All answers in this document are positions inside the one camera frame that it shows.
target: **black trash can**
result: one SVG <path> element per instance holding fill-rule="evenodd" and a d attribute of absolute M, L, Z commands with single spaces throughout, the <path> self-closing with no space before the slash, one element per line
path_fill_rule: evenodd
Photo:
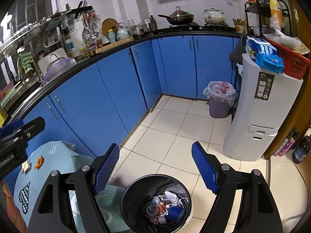
<path fill-rule="evenodd" d="M 143 207 L 156 195 L 170 191 L 182 197 L 186 212 L 178 223 L 169 226 L 156 225 L 143 215 Z M 131 183 L 121 199 L 121 214 L 128 227 L 135 233 L 174 233 L 190 218 L 191 197 L 186 187 L 177 179 L 164 174 L 150 174 Z"/>

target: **red basket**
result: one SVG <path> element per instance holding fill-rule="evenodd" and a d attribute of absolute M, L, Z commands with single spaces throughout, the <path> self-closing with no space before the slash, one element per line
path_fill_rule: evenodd
<path fill-rule="evenodd" d="M 306 69 L 310 63 L 310 60 L 300 55 L 297 52 L 292 51 L 278 43 L 266 39 L 270 44 L 272 44 L 279 53 L 279 56 L 283 59 L 284 70 L 283 73 L 301 80 L 306 72 Z"/>

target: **metal screw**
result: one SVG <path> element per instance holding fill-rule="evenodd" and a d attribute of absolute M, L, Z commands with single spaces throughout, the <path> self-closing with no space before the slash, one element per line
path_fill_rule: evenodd
<path fill-rule="evenodd" d="M 261 172 L 258 169 L 254 169 L 254 175 L 261 175 Z"/>
<path fill-rule="evenodd" d="M 88 165 L 82 166 L 82 168 L 81 168 L 81 170 L 84 172 L 89 171 L 89 169 L 90 169 L 90 166 L 88 166 Z"/>
<path fill-rule="evenodd" d="M 51 171 L 51 175 L 54 177 L 58 174 L 58 171 L 57 170 L 54 170 L 54 171 Z"/>
<path fill-rule="evenodd" d="M 228 170 L 230 169 L 230 166 L 227 165 L 227 164 L 222 164 L 222 165 L 221 165 L 221 169 L 222 169 L 222 170 L 225 170 L 225 171 L 228 171 Z"/>

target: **tile floor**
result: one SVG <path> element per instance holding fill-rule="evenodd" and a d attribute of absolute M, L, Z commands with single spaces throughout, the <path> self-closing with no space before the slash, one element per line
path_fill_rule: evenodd
<path fill-rule="evenodd" d="M 231 116 L 225 119 L 210 117 L 204 101 L 191 101 L 162 96 L 156 108 L 149 113 L 132 136 L 120 149 L 120 159 L 112 173 L 110 184 L 123 188 L 137 178 L 152 174 L 167 174 L 180 180 L 191 194 L 194 214 L 191 222 L 179 232 L 199 232 L 213 205 L 215 195 L 206 189 L 191 156 L 191 145 L 200 141 L 203 148 L 235 170 L 251 172 L 259 169 L 268 180 L 268 161 L 241 162 L 226 158 L 222 153 L 223 140 L 231 125 Z M 271 158 L 271 192 L 278 206 L 284 233 L 290 232 L 299 215 L 306 210 L 307 188 L 291 155 Z M 236 191 L 234 204 L 225 233 L 234 229 L 241 200 Z"/>

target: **pot lid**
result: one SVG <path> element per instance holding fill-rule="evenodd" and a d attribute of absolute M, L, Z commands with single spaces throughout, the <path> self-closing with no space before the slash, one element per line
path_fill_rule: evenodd
<path fill-rule="evenodd" d="M 206 10 L 204 10 L 204 11 L 205 11 L 205 12 L 209 12 L 209 11 L 223 12 L 222 10 L 218 10 L 218 9 L 215 9 L 215 8 L 206 9 Z"/>
<path fill-rule="evenodd" d="M 194 15 L 187 11 L 181 10 L 180 6 L 177 6 L 176 10 L 170 15 L 171 18 L 179 18 L 184 16 L 194 16 Z"/>

